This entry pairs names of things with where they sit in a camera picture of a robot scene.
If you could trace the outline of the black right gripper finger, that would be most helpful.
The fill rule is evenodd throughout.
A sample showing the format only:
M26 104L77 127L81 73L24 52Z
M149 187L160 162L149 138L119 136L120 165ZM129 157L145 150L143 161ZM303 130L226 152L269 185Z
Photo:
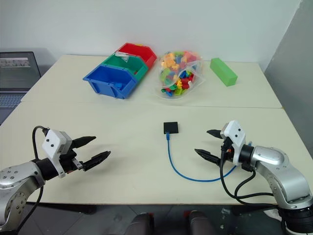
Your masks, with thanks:
M219 165L221 159L215 155L212 155L210 152L203 150L203 149L195 149L195 152L200 155L206 161Z
M208 134L214 136L215 138L222 139L221 130L211 129L206 131Z

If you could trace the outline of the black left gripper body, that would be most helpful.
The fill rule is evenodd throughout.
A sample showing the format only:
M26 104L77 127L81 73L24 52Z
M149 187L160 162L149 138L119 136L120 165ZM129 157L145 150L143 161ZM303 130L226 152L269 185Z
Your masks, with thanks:
M83 162L78 161L76 156L77 154L73 149L69 149L66 154L60 155L59 162L65 173L83 169Z

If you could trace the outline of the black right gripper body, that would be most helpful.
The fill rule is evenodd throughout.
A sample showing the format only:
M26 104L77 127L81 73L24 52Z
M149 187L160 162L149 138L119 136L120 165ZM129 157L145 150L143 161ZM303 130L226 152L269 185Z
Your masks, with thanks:
M221 162L224 161L232 161L233 160L233 147L232 147L232 140L229 137L223 141L221 146Z

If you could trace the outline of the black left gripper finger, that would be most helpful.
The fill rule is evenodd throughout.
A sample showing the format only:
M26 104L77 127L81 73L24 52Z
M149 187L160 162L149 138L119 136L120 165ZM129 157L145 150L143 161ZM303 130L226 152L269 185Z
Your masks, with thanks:
M93 156L90 160L82 163L83 171L88 171L92 169L93 167L101 164L110 154L111 154L111 151L105 151L105 152L102 152Z
M70 148L71 149L80 148L84 145L87 145L89 142L93 141L94 139L96 139L96 136L85 136L85 137L74 139L72 140Z

